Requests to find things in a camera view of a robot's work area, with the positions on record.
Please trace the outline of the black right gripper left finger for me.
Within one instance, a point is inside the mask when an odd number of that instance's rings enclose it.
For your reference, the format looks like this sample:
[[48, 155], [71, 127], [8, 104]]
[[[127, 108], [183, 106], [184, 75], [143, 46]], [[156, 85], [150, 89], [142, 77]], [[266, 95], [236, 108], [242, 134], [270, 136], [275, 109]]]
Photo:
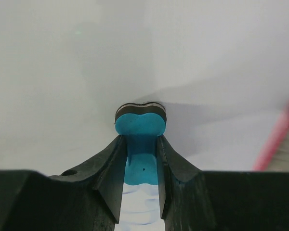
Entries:
[[112, 231], [126, 159], [126, 141], [118, 136], [61, 175], [0, 170], [0, 231]]

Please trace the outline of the pink framed whiteboard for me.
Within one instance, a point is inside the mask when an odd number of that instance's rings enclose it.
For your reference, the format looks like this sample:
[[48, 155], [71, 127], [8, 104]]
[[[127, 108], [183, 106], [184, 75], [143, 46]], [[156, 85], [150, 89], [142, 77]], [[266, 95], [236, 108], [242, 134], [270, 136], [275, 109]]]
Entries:
[[[0, 170], [61, 175], [148, 102], [200, 170], [289, 172], [289, 0], [0, 0]], [[158, 184], [123, 182], [134, 230], [166, 231]]]

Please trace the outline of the blue whiteboard eraser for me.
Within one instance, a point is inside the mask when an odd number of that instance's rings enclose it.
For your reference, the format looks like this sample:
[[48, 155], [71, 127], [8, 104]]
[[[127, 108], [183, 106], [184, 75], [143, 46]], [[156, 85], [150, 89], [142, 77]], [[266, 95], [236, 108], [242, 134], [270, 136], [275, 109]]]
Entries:
[[166, 109], [158, 102], [126, 103], [116, 111], [115, 130], [127, 142], [126, 184], [158, 184], [156, 145], [166, 123]]

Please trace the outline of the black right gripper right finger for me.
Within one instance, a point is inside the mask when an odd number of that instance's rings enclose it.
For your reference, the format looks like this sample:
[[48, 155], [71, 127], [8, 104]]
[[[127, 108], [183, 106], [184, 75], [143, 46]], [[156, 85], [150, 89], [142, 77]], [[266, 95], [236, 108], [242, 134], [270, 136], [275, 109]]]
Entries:
[[289, 172], [203, 171], [157, 139], [168, 231], [289, 231]]

